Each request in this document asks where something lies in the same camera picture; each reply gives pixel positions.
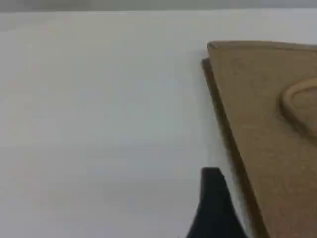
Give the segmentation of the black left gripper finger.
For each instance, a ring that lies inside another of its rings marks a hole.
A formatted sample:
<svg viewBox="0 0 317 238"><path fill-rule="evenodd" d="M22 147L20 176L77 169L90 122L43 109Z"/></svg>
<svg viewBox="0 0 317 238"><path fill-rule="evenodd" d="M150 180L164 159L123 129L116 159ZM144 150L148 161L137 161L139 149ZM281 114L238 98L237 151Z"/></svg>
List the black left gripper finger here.
<svg viewBox="0 0 317 238"><path fill-rule="evenodd" d="M246 237L232 204L225 178L219 168L202 168L200 201L187 237Z"/></svg>

